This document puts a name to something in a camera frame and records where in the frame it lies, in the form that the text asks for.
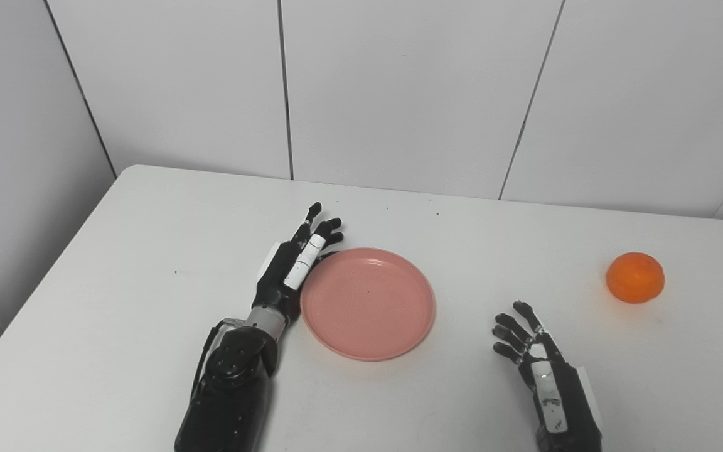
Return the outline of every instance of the tabletop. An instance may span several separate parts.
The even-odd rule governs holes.
[[[0,339],[0,452],[171,451],[210,327],[249,313],[270,246],[315,201],[342,248],[421,269],[437,317],[377,363],[295,323],[261,451],[534,452],[530,391],[491,349],[517,299],[586,367],[604,450],[723,449],[723,220],[133,166]],[[649,303],[606,289],[628,251],[665,268]]]

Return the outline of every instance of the robotic arm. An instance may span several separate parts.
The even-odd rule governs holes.
[[[540,452],[601,452],[601,416],[584,367],[565,361],[531,306],[515,301],[513,308],[533,331],[501,313],[496,316],[493,334],[504,342],[493,349],[517,365],[520,377],[533,392],[540,418],[537,448]]]
[[[175,452],[255,449],[267,414],[270,378],[278,367],[278,339],[301,312],[301,284],[319,262],[319,253],[343,239],[341,232],[334,232],[342,224],[339,218],[323,221],[312,234],[321,210],[319,203],[311,206],[292,240],[273,247],[247,320],[226,318],[210,331]],[[213,348],[225,326],[236,327]]]

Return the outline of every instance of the orange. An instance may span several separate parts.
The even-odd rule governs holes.
[[[660,295],[665,286],[663,267],[642,252],[628,252],[615,258],[606,277],[615,298],[627,303],[645,303]]]

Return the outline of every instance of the white wall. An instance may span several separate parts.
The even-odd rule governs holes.
[[[275,0],[49,0],[117,172],[289,177]]]
[[[711,217],[723,2],[567,2],[504,198]]]
[[[118,170],[289,174],[275,2],[49,3]],[[281,6],[299,180],[723,218],[723,2],[568,0],[533,101],[559,0]]]
[[[46,6],[0,0],[0,326],[112,181]]]
[[[284,1],[295,177],[497,198],[559,1]]]

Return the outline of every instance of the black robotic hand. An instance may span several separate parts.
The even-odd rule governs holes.
[[[292,240],[273,246],[247,320],[226,318],[210,331],[175,452],[255,449],[267,414],[270,378],[278,367],[277,341],[301,312],[301,285],[321,259],[319,254],[343,238],[334,232],[342,224],[339,218],[323,221],[312,234],[319,211],[321,205],[315,203]],[[224,326],[235,329],[225,332],[213,347]]]
[[[534,310],[523,301],[513,308],[532,327],[531,334],[508,314],[496,316],[493,349],[517,364],[520,376],[534,393],[540,418],[537,447],[540,452],[600,452],[602,434],[599,409],[583,367],[572,367],[540,324]]]

